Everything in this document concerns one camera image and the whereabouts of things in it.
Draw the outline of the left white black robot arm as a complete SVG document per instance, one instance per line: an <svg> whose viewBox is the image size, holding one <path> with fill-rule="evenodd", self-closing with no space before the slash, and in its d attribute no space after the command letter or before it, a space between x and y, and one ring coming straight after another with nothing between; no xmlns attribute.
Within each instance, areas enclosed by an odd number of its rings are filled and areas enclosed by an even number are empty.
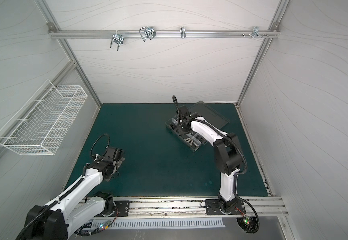
<svg viewBox="0 0 348 240"><path fill-rule="evenodd" d="M80 201L100 183L115 177L125 161L124 151L106 145L103 154L90 153L90 156L93 162L83 167L82 175L72 185L44 206L36 205L28 212L24 227L16 237L18 240L67 240L72 235L87 237L113 225L115 220L109 220L94 230L83 232L89 227L89 220L97 215L118 216L113 195L98 192L83 205Z"/></svg>

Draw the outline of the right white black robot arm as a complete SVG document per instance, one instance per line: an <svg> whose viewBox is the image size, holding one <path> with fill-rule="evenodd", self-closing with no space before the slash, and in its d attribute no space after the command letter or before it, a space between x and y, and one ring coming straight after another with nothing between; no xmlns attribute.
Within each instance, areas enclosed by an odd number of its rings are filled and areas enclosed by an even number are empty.
<svg viewBox="0 0 348 240"><path fill-rule="evenodd" d="M219 206L224 214L229 214L241 200L237 193L237 178L248 170L246 157L239 146L238 136L227 134L210 124L204 117L192 114L186 106L179 106L176 96L172 96L178 118L174 123L174 131L189 141L198 134L213 146L214 160L221 172Z"/></svg>

